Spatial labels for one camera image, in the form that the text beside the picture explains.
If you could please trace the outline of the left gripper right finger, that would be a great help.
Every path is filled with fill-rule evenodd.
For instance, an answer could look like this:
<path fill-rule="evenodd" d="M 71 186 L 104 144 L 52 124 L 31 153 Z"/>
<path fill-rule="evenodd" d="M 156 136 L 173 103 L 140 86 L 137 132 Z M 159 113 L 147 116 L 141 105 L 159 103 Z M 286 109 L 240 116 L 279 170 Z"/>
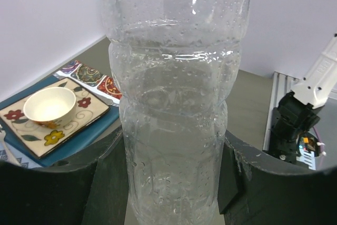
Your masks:
<path fill-rule="evenodd" d="M 336 224 L 336 168 L 283 162 L 227 131 L 217 201 L 225 224 Z"/>

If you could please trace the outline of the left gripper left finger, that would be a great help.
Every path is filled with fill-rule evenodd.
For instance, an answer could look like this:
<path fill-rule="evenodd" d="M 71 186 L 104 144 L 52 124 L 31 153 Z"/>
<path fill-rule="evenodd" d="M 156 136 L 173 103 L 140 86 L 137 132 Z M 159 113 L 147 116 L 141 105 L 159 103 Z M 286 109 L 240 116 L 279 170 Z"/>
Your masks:
<path fill-rule="evenodd" d="M 121 128 L 50 167 L 1 162 L 1 224 L 123 224 L 127 200 Z"/>

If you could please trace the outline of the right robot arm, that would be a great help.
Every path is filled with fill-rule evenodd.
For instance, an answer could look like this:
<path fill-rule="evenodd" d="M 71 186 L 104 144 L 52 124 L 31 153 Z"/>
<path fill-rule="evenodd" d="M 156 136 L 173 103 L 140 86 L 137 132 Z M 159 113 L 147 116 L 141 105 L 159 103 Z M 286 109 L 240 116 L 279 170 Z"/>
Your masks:
<path fill-rule="evenodd" d="M 276 122 L 271 125 L 265 152 L 295 164 L 300 155 L 300 136 L 319 122 L 318 113 L 325 106 L 335 84 L 336 34 L 307 73 L 290 88 L 274 108 Z"/>

